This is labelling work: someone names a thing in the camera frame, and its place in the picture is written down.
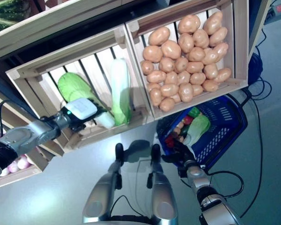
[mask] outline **potato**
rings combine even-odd
[[[207,48],[209,45],[208,34],[202,29],[196,30],[192,35],[192,38],[194,45],[197,47]]]
[[[160,83],[163,82],[165,78],[165,72],[160,70],[153,70],[153,72],[147,76],[147,81],[150,83]]]
[[[160,89],[160,85],[157,84],[157,83],[148,83],[147,84],[147,89],[148,91],[150,92],[153,88],[157,88],[157,89]]]
[[[161,91],[159,89],[153,88],[150,91],[150,98],[152,101],[152,105],[159,106],[163,99],[163,96],[161,95]]]
[[[171,96],[172,99],[174,99],[175,103],[181,102],[180,96],[177,93],[176,95]]]
[[[231,69],[223,68],[218,71],[218,76],[214,79],[217,83],[226,81],[231,76]]]
[[[166,75],[166,78],[165,78],[165,80],[164,80],[163,83],[164,83],[164,84],[170,84],[170,83],[172,83],[172,84],[178,85],[178,75],[177,75],[174,71],[168,73],[168,74]]]
[[[148,60],[144,60],[144,61],[140,62],[140,65],[141,65],[141,69],[142,69],[142,72],[144,73],[144,75],[148,75],[154,70],[153,63]]]
[[[200,73],[202,72],[202,69],[204,68],[204,65],[202,62],[189,62],[186,67],[186,71],[190,74],[194,73]]]
[[[163,57],[163,53],[158,46],[150,45],[145,47],[144,51],[142,52],[142,56],[145,60],[157,63]]]
[[[228,33],[227,28],[221,27],[217,32],[215,32],[213,35],[210,36],[209,45],[211,47],[214,47],[217,44],[221,43],[225,39],[227,33]]]
[[[201,25],[200,19],[196,15],[187,15],[183,17],[178,25],[178,31],[183,33],[194,33]]]
[[[206,76],[204,73],[194,73],[191,75],[189,82],[191,84],[201,85],[206,80]]]
[[[202,84],[202,87],[204,88],[204,90],[211,92],[219,89],[219,85],[213,80],[205,80]]]
[[[164,57],[169,57],[173,60],[176,60],[181,56],[181,48],[175,41],[167,40],[164,42],[161,45],[161,51]]]
[[[190,53],[187,54],[187,58],[192,62],[200,62],[205,57],[205,52],[200,47],[194,47]]]
[[[170,29],[167,27],[160,27],[150,34],[149,45],[162,45],[169,37]]]
[[[178,74],[178,85],[182,83],[188,83],[190,77],[191,75],[187,71],[182,71]]]
[[[177,125],[178,128],[182,129],[184,127],[184,123],[181,121]]]
[[[193,85],[192,89],[193,89],[193,96],[197,96],[203,92],[203,88],[201,85]]]
[[[179,134],[181,133],[181,129],[178,128],[178,127],[175,127],[175,128],[173,129],[173,132],[176,133],[177,135],[179,135]]]
[[[179,86],[173,83],[165,84],[160,88],[161,94],[164,97],[171,97],[173,95],[176,95],[178,90],[179,90]]]
[[[194,46],[193,38],[191,35],[187,33],[181,34],[181,36],[178,39],[178,44],[184,53],[189,53]]]
[[[215,79],[218,75],[218,70],[215,63],[204,66],[203,71],[207,79]]]
[[[159,108],[164,111],[164,112],[168,112],[170,110],[172,110],[175,106],[175,101],[174,99],[170,98],[170,97],[166,97],[164,100],[161,101]]]
[[[158,68],[163,72],[169,73],[174,70],[174,61],[170,58],[162,58],[159,62]]]
[[[223,20],[222,12],[213,13],[205,21],[203,30],[205,30],[208,35],[213,35],[222,26],[222,20]]]
[[[181,101],[190,102],[193,97],[192,85],[190,83],[180,84],[178,93],[181,98]]]
[[[175,71],[180,73],[180,72],[186,70],[187,64],[188,64],[187,58],[180,57],[175,62]]]
[[[204,65],[208,65],[208,64],[216,62],[216,60],[218,59],[218,56],[219,56],[216,53],[216,51],[214,51],[211,48],[205,48],[204,53],[205,53],[205,57],[204,57],[204,59],[202,59],[202,62]]]
[[[181,142],[181,143],[183,143],[184,137],[183,137],[183,136],[178,136],[178,141]]]
[[[229,49],[229,45],[227,43],[219,43],[214,47],[214,51],[217,53],[218,57],[215,62],[219,62],[226,54]]]

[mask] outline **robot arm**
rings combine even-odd
[[[232,210],[225,198],[211,185],[210,180],[194,158],[194,155],[182,143],[175,141],[176,153],[163,156],[164,161],[173,162],[173,158],[184,162],[180,177],[187,177],[188,184],[197,196],[202,211],[199,221],[202,225],[243,225],[239,216]]]
[[[87,98],[79,98],[65,105],[57,114],[41,118],[24,127],[13,128],[0,138],[0,174],[20,155],[34,147],[60,136],[61,130],[71,128],[79,131],[83,124],[103,113]]]

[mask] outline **vegetable in basket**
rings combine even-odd
[[[94,95],[91,87],[77,74],[65,73],[58,80],[58,89],[62,97],[71,102],[78,98],[89,98],[105,108],[101,101]],[[114,126],[114,118],[109,112],[104,112],[95,118],[105,128],[111,128]]]

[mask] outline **zucchini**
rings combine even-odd
[[[0,31],[28,18],[30,5],[27,0],[0,0]]]

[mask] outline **green vegetable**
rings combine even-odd
[[[200,114],[200,110],[197,108],[197,107],[193,107],[189,112],[188,112],[188,115],[191,116],[191,117],[194,117],[196,118],[197,116],[199,116]]]
[[[112,112],[116,126],[128,124],[130,109],[130,76],[124,59],[115,59],[111,66]]]
[[[206,131],[208,131],[209,128],[210,121],[206,116],[200,115],[196,117],[188,128],[188,135],[186,136],[186,139],[184,140],[183,144],[191,147],[200,139],[200,137]]]
[[[27,0],[0,0],[0,31],[29,17]]]
[[[105,108],[102,102],[94,95],[90,86],[77,74],[65,73],[58,80],[58,89],[62,97],[71,102],[78,98],[89,98],[99,104],[102,108]],[[109,112],[104,112],[95,118],[105,128],[111,128],[114,126],[114,119]]]

